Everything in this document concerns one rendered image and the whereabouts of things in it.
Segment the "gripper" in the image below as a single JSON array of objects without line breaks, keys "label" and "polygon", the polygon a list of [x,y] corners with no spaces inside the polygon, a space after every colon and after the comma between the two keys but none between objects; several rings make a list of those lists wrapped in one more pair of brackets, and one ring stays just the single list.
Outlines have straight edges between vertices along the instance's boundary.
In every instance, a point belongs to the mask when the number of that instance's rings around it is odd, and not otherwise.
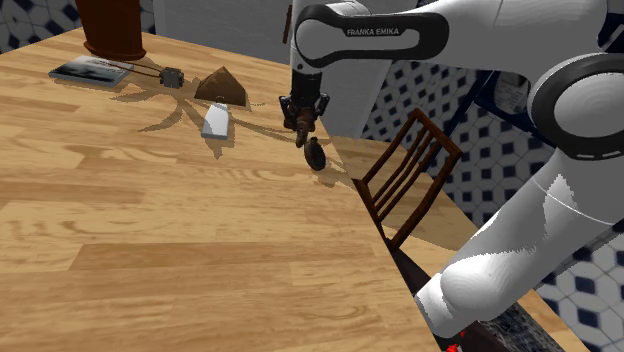
[{"label": "gripper", "polygon": [[296,129],[297,107],[307,108],[315,104],[313,106],[314,118],[318,118],[325,113],[330,96],[326,93],[320,93],[321,80],[321,73],[304,74],[298,71],[292,72],[290,95],[279,97],[280,107],[284,116],[283,126],[286,129]]}]

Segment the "dark brown spoon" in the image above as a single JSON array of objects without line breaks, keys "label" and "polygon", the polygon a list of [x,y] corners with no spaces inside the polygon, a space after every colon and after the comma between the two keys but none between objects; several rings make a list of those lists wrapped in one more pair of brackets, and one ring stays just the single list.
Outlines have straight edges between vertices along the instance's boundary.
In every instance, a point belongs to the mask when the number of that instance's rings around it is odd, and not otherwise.
[{"label": "dark brown spoon", "polygon": [[310,137],[314,127],[314,116],[311,108],[303,108],[296,118],[297,148],[303,148],[304,157],[309,167],[314,171],[323,170],[326,166],[326,156],[318,138]]}]

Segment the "brown pyramid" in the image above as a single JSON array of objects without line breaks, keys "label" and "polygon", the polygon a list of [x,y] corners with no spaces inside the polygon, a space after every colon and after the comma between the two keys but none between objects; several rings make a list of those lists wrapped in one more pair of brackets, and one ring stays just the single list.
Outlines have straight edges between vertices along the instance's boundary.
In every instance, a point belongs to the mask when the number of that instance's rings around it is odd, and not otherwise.
[{"label": "brown pyramid", "polygon": [[225,66],[220,67],[199,83],[194,98],[236,106],[247,104],[245,88]]}]

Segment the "white flat box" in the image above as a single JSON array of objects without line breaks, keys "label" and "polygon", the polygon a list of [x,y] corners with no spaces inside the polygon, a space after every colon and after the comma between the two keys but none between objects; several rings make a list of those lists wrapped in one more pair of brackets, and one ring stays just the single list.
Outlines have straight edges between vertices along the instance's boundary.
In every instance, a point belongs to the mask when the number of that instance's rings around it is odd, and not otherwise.
[{"label": "white flat box", "polygon": [[229,109],[227,104],[214,103],[207,110],[201,130],[203,138],[226,140],[229,133]]}]

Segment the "brown wooden chair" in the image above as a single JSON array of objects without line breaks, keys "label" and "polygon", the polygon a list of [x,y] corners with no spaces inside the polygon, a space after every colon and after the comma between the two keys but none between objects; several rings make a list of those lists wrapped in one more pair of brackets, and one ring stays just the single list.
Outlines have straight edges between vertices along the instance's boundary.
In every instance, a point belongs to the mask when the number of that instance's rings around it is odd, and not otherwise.
[{"label": "brown wooden chair", "polygon": [[[420,123],[421,128],[415,139],[411,142],[410,147],[407,149],[406,155],[379,190],[377,190],[376,193],[372,193],[369,183],[389,161],[390,157],[398,149],[410,128],[415,123]],[[425,168],[431,164],[434,156],[437,155],[440,150],[447,151],[449,156],[439,173],[433,180],[419,205],[410,214],[405,223],[398,229],[394,236],[388,237],[382,228],[382,221],[411,189],[419,176],[425,173]],[[392,140],[388,148],[367,171],[364,177],[353,181],[361,200],[389,251],[395,252],[400,249],[401,245],[424,218],[434,204],[435,199],[461,156],[462,151],[460,148],[420,109],[416,108],[410,113],[407,121],[401,127],[395,139]]]}]

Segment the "brown cylindrical vase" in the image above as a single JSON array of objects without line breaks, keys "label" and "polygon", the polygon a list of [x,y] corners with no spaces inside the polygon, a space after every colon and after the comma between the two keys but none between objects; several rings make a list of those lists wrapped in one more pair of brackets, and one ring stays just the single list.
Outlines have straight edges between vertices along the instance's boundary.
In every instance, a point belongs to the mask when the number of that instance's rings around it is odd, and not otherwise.
[{"label": "brown cylindrical vase", "polygon": [[146,55],[142,43],[140,0],[75,0],[85,48],[92,54],[121,61]]}]

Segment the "grey book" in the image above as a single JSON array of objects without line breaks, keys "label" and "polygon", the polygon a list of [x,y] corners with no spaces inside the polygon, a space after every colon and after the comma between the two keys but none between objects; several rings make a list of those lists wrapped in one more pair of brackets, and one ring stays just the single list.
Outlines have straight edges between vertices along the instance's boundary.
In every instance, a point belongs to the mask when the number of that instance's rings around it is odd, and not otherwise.
[{"label": "grey book", "polygon": [[93,56],[79,56],[48,73],[50,78],[114,87],[134,68],[133,64]]}]

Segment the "blue metal frame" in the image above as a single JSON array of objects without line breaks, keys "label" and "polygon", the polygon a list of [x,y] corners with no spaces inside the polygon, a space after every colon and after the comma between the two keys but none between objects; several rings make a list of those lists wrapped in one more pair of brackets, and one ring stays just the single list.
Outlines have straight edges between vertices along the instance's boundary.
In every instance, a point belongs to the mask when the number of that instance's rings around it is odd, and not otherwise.
[{"label": "blue metal frame", "polygon": [[527,109],[527,95],[530,84],[521,75],[500,71],[477,71],[476,80],[468,93],[459,100],[459,107],[443,132],[451,136],[460,124],[467,120],[471,107],[477,108],[477,118],[494,117],[499,132],[488,132],[488,137],[500,136],[503,132],[516,131],[528,136],[528,147],[535,149],[554,145],[537,131],[530,121]]}]

